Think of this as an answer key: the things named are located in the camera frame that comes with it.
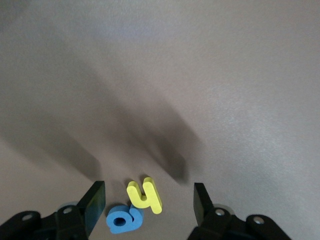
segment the gray surface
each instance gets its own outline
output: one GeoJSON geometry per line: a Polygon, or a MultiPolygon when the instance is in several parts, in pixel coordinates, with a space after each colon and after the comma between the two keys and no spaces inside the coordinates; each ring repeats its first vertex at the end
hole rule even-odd
{"type": "Polygon", "coordinates": [[[0,222],[105,180],[163,213],[105,239],[186,239],[193,182],[320,238],[319,1],[0,1],[0,222]]]}

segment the blue foam letter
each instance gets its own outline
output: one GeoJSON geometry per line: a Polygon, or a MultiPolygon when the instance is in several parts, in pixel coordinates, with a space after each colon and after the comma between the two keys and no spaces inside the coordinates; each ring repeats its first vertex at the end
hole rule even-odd
{"type": "Polygon", "coordinates": [[[131,205],[113,207],[106,217],[106,224],[112,234],[130,232],[141,227],[144,221],[144,211],[131,205]]]}

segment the yellow foam letter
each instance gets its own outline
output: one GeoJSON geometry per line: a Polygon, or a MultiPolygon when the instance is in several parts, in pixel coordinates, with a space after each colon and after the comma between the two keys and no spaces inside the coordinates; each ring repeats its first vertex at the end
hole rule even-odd
{"type": "Polygon", "coordinates": [[[137,209],[145,209],[151,207],[154,214],[162,212],[162,202],[159,197],[154,180],[151,177],[146,177],[142,184],[145,195],[142,195],[138,183],[135,181],[129,182],[126,192],[133,206],[137,209]]]}

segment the black mechanical part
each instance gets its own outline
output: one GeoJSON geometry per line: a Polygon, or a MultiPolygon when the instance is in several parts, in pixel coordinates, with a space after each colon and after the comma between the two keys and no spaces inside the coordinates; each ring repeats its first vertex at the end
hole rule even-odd
{"type": "Polygon", "coordinates": [[[37,211],[14,215],[0,226],[0,240],[88,240],[105,206],[105,182],[96,181],[76,206],[44,218],[37,211]]]}
{"type": "Polygon", "coordinates": [[[215,207],[203,183],[194,184],[193,208],[198,226],[188,240],[291,240],[269,217],[250,215],[246,221],[215,207]]]}

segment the silver screw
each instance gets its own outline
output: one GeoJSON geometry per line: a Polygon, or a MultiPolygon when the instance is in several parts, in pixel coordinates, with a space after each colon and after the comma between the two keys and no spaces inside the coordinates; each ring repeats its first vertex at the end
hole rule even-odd
{"type": "Polygon", "coordinates": [[[215,210],[215,214],[217,214],[218,216],[223,216],[225,215],[225,211],[223,211],[222,209],[217,209],[215,210]]]}
{"type": "Polygon", "coordinates": [[[71,207],[67,207],[65,210],[63,210],[63,213],[64,214],[68,214],[72,211],[72,208],[71,207]]]}
{"type": "Polygon", "coordinates": [[[22,217],[22,221],[29,220],[29,219],[31,219],[32,217],[33,217],[32,214],[24,215],[24,216],[22,217]]]}
{"type": "Polygon", "coordinates": [[[265,223],[265,221],[264,221],[261,217],[259,217],[259,216],[255,216],[255,217],[253,218],[253,221],[254,221],[256,224],[264,224],[264,223],[265,223]]]}

